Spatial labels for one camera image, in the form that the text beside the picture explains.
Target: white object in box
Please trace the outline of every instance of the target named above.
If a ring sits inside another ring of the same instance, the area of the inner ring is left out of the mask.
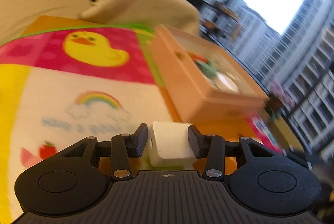
[[[154,121],[148,132],[153,167],[191,166],[196,158],[188,142],[189,123]]]

